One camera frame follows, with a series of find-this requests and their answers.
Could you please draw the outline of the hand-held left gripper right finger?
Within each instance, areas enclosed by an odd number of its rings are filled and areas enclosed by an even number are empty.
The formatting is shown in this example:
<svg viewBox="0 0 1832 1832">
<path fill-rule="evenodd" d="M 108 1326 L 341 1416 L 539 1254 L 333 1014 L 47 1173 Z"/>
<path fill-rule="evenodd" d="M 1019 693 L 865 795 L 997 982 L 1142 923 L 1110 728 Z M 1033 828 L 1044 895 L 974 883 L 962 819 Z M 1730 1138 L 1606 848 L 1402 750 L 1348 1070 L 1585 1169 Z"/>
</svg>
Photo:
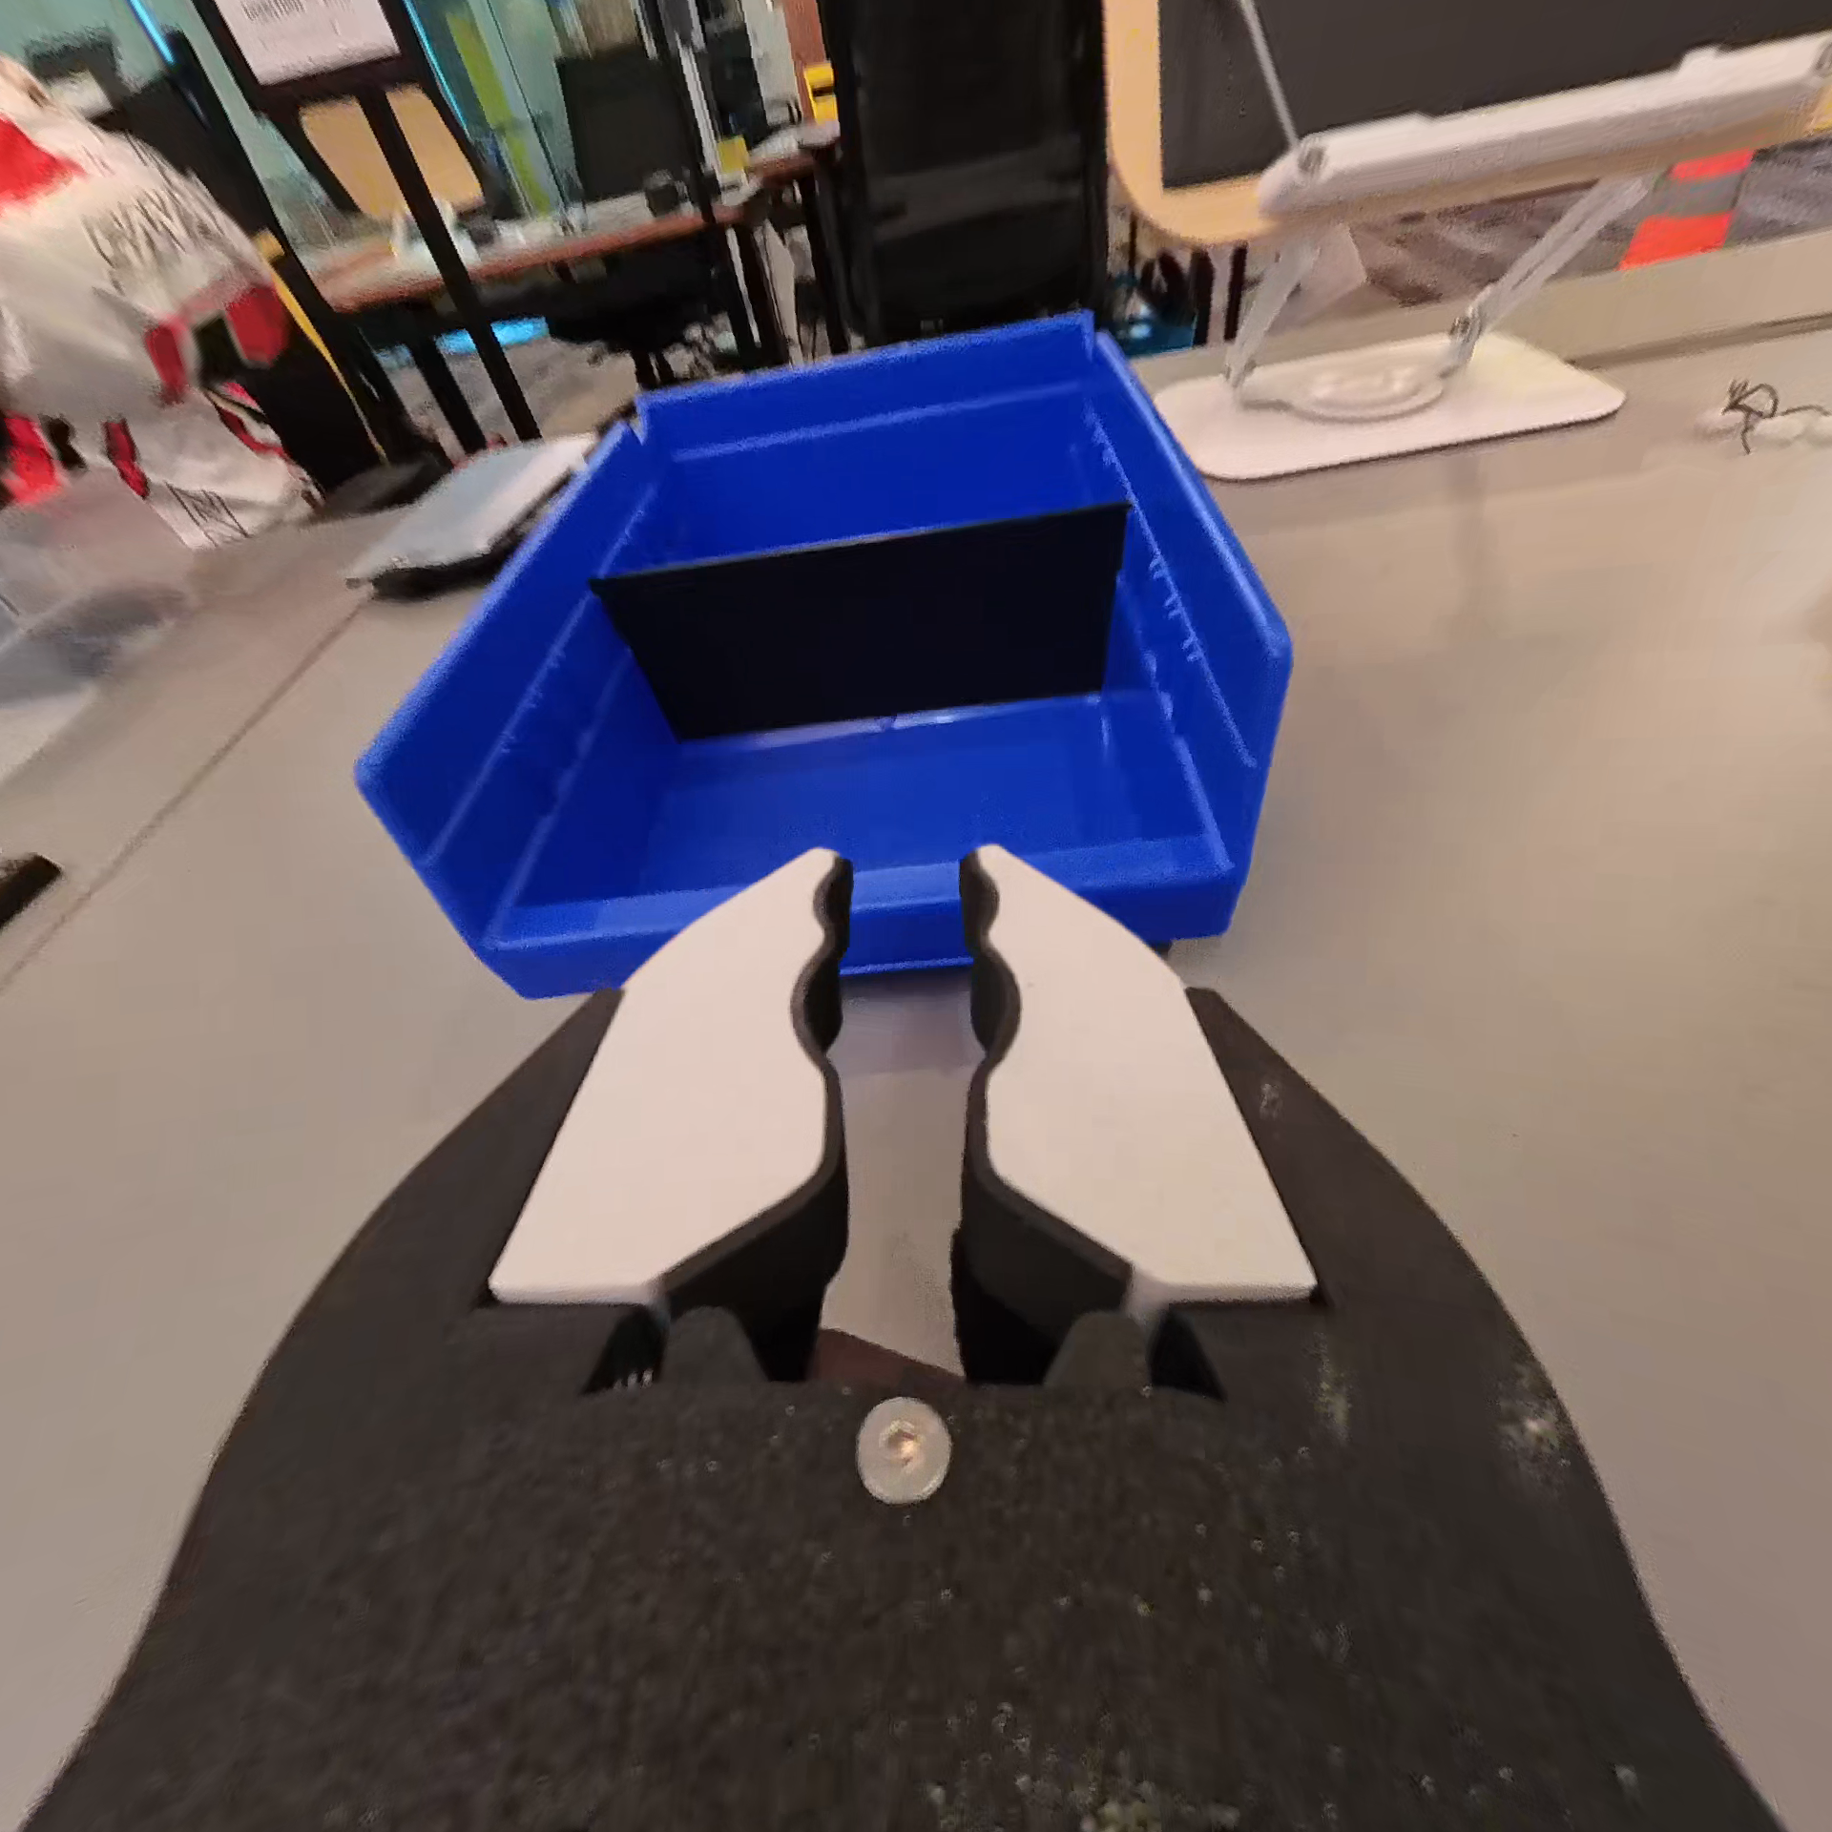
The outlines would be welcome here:
<svg viewBox="0 0 1832 1832">
<path fill-rule="evenodd" d="M 954 1332 L 971 1385 L 1040 1385 L 1086 1318 L 1155 1353 L 1188 1310 L 1297 1310 L 1317 1272 L 1190 991 L 1000 846 L 961 863 L 971 1038 Z"/>
</svg>

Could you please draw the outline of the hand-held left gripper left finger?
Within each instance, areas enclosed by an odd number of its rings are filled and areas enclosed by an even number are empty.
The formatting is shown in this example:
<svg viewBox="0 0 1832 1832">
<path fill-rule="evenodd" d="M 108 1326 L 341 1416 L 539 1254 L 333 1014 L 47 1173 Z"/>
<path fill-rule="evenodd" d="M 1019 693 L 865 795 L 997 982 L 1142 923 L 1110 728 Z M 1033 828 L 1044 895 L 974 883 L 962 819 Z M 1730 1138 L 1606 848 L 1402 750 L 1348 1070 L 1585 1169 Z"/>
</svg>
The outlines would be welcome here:
<svg viewBox="0 0 1832 1832">
<path fill-rule="evenodd" d="M 807 1379 L 851 1241 L 837 968 L 854 868 L 813 848 L 675 931 L 609 1029 L 489 1272 L 498 1305 L 720 1310 Z"/>
</svg>

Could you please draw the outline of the blue storage bin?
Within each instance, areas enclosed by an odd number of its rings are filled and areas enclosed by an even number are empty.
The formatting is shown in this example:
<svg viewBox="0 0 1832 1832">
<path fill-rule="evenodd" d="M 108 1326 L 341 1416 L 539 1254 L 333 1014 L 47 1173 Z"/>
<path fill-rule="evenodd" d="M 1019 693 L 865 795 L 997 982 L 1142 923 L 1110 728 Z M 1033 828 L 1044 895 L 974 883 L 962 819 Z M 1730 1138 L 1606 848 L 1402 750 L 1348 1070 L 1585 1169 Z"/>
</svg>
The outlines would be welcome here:
<svg viewBox="0 0 1832 1832">
<path fill-rule="evenodd" d="M 1132 509 L 1105 685 L 679 743 L 591 581 Z M 1292 640 L 1087 314 L 691 385 L 583 467 L 355 763 L 445 923 L 525 998 L 626 982 L 792 858 L 854 868 L 851 976 L 965 963 L 957 869 L 1040 868 L 1149 943 L 1227 929 Z"/>
</svg>

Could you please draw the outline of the grey desk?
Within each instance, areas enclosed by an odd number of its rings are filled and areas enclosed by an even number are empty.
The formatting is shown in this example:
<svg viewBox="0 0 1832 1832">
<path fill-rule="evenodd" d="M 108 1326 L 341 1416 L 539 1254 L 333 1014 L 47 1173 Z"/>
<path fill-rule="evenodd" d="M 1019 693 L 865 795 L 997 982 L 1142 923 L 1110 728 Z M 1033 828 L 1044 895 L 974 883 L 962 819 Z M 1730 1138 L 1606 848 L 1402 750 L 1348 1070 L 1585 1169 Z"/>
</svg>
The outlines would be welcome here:
<svg viewBox="0 0 1832 1832">
<path fill-rule="evenodd" d="M 1828 241 L 1561 283 L 1611 424 L 1215 495 L 1288 616 L 1251 888 L 1183 943 L 1458 1232 L 1682 1669 L 1828 1830 Z M 3 1830 L 117 1682 L 268 1353 L 566 1017 L 503 989 L 355 757 L 471 596 L 365 531 L 213 557 L 3 792 Z"/>
</svg>

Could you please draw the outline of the black divider of blue bin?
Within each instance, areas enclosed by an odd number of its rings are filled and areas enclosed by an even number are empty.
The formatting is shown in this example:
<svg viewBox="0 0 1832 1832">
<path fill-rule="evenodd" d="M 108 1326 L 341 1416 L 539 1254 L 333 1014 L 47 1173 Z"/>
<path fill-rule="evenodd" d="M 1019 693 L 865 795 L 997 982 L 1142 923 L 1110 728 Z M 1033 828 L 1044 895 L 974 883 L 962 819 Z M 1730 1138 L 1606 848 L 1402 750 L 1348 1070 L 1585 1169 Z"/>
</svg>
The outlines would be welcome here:
<svg viewBox="0 0 1832 1832">
<path fill-rule="evenodd" d="M 679 743 L 1105 685 L 1132 509 L 995 518 L 591 581 Z"/>
</svg>

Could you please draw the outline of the grey pouch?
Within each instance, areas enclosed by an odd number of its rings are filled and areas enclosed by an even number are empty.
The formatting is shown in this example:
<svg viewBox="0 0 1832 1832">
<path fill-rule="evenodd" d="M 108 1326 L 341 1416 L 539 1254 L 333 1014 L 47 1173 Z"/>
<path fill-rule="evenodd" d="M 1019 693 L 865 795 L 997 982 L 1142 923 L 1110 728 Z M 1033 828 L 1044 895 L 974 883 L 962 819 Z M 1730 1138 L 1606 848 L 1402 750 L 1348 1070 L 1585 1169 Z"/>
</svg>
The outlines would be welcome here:
<svg viewBox="0 0 1832 1832">
<path fill-rule="evenodd" d="M 585 467 L 596 445 L 596 433 L 572 433 L 475 456 L 347 567 L 347 585 L 425 593 L 496 572 Z"/>
</svg>

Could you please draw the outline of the white stand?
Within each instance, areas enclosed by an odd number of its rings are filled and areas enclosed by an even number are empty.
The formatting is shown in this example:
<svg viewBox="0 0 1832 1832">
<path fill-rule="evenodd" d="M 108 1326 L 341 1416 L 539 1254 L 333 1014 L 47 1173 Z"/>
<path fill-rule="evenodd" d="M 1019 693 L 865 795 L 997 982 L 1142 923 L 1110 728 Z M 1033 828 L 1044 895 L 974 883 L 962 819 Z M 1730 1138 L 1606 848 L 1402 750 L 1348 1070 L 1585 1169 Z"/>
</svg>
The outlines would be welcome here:
<svg viewBox="0 0 1832 1832">
<path fill-rule="evenodd" d="M 1169 386 L 1155 410 L 1190 466 L 1221 482 L 1336 471 L 1594 424 L 1623 392 L 1498 325 L 1641 204 L 1682 141 L 1795 126 L 1828 89 L 1828 34 L 1698 48 L 1669 69 L 1458 111 L 1297 130 L 1263 11 L 1241 2 L 1288 149 L 1255 205 L 1292 217 L 1215 376 Z M 1453 327 L 1333 354 L 1263 362 L 1297 300 L 1336 300 L 1363 272 L 1348 215 L 1419 190 L 1524 195 L 1577 170 L 1589 186 Z"/>
</svg>

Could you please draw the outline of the brown table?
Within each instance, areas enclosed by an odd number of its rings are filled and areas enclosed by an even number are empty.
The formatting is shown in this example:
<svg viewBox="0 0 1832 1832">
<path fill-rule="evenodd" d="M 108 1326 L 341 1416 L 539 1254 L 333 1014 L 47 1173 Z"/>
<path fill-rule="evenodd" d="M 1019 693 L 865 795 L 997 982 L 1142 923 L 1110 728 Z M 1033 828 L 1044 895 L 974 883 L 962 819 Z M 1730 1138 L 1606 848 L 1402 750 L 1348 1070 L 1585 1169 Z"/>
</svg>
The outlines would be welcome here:
<svg viewBox="0 0 1832 1832">
<path fill-rule="evenodd" d="M 640 195 L 630 195 L 585 205 L 579 225 L 565 225 L 558 215 L 503 225 L 489 246 L 461 255 L 461 261 L 471 286 L 484 290 L 558 268 L 613 261 L 675 241 L 728 241 L 765 223 L 771 197 L 823 174 L 837 148 L 837 126 L 813 126 L 792 141 L 768 145 L 765 160 L 750 160 L 737 183 L 720 186 L 711 215 L 691 204 L 656 215 Z M 320 300 L 342 314 L 445 297 L 445 281 L 426 254 L 396 255 L 383 241 L 341 242 L 308 255 L 305 272 Z"/>
</svg>

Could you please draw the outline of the black sign stand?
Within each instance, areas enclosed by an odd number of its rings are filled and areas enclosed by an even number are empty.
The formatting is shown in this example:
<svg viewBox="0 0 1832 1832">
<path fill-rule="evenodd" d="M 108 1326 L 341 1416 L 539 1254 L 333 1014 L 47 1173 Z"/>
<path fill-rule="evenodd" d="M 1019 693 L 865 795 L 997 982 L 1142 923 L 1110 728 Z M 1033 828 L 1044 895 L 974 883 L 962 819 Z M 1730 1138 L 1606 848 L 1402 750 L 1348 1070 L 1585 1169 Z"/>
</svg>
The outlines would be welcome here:
<svg viewBox="0 0 1832 1832">
<path fill-rule="evenodd" d="M 496 403 L 521 442 L 539 439 L 539 421 L 503 351 L 484 297 L 464 272 L 456 225 L 489 201 L 484 165 L 461 121 L 444 100 L 408 2 L 383 2 L 403 57 L 341 78 L 260 89 L 222 28 L 216 2 L 197 2 L 203 28 L 225 59 L 244 103 L 308 148 L 333 195 L 383 225 L 408 223 L 445 281 L 445 304 L 475 344 Z"/>
</svg>

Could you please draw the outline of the black-white tag sign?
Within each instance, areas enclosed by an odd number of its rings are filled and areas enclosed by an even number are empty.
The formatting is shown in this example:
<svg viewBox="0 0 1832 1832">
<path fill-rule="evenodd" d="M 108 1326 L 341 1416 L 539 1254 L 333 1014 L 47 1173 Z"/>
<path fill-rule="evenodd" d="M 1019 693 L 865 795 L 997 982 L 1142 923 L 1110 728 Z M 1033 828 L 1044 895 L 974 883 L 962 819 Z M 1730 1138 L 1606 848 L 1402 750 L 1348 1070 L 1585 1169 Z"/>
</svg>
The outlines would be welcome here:
<svg viewBox="0 0 1832 1832">
<path fill-rule="evenodd" d="M 216 11 L 260 89 L 341 78 L 403 57 L 383 2 L 216 2 Z"/>
</svg>

